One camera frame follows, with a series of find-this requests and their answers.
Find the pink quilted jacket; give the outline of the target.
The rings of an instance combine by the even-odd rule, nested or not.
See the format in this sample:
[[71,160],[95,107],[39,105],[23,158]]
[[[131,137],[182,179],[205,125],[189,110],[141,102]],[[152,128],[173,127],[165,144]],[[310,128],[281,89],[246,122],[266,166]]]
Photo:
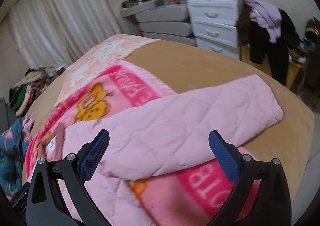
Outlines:
[[206,225],[233,188],[209,147],[210,132],[242,150],[282,119],[270,87],[251,75],[76,123],[65,130],[62,154],[106,129],[110,145],[85,187],[112,225]]

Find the pile of mixed clothes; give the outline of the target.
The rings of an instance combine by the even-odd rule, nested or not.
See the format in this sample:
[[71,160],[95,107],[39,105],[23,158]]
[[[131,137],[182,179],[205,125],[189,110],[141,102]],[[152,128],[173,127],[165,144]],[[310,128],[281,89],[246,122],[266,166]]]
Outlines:
[[37,70],[29,68],[24,78],[9,90],[9,107],[16,117],[24,116],[33,102],[66,70],[66,65]]

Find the blue flamingo print comforter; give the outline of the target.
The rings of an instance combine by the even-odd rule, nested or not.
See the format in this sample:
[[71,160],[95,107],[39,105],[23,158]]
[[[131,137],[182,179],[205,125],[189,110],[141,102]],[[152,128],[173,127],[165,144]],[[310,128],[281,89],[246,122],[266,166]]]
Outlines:
[[1,188],[12,197],[22,187],[22,170],[34,121],[19,117],[1,134]]

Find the pink cartoon fleece blanket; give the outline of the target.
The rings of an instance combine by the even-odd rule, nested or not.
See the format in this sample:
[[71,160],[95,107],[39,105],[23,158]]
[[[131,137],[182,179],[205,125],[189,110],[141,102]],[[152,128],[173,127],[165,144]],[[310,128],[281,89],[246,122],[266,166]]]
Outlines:
[[63,116],[50,130],[29,148],[25,164],[31,172],[36,161],[45,157],[60,160],[65,142],[65,130],[79,122],[98,121],[126,109],[141,107],[153,100],[178,94],[147,71],[120,62],[107,69],[106,74],[93,80],[66,105]]

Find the black hanging garment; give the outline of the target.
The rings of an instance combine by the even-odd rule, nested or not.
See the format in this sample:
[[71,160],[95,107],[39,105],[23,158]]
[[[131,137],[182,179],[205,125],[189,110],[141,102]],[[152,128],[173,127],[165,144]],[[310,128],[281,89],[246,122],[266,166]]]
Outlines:
[[289,49],[295,50],[301,40],[288,14],[280,9],[282,17],[280,37],[269,41],[269,33],[256,22],[249,23],[250,61],[262,64],[268,58],[273,79],[285,85],[289,69]]

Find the peach white floral blanket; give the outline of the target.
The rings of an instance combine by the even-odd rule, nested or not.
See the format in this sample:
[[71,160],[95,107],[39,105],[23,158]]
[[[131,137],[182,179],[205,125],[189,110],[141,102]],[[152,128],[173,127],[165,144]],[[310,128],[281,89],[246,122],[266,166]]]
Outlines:
[[123,60],[135,50],[156,41],[137,35],[116,34],[92,47],[64,72],[65,78],[55,106],[99,76],[112,62]]

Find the white striped curtain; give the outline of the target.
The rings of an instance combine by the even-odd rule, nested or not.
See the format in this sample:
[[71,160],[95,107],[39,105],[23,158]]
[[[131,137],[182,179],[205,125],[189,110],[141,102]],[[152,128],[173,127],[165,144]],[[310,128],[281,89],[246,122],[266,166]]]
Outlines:
[[18,0],[9,20],[18,52],[35,69],[71,65],[121,33],[107,0]]

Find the lilac garment on rack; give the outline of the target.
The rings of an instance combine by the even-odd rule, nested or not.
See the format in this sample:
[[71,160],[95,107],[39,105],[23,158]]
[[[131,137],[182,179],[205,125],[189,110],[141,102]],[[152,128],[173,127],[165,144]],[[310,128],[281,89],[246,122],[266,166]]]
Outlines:
[[267,30],[269,41],[276,43],[281,35],[282,17],[279,8],[261,0],[245,0],[252,9],[250,19]]

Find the grey drawer unit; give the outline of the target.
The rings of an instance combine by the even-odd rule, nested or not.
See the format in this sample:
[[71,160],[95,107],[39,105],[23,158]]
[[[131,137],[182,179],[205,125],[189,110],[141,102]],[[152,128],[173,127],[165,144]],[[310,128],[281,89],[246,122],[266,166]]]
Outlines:
[[187,5],[156,6],[148,1],[120,10],[123,18],[133,17],[143,37],[196,46]]

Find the white drawer chest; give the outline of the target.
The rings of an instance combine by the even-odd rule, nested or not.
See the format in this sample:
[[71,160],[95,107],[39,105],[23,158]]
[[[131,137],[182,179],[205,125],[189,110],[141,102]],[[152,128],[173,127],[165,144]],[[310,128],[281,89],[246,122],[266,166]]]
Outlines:
[[197,47],[240,59],[236,23],[244,0],[186,0]]

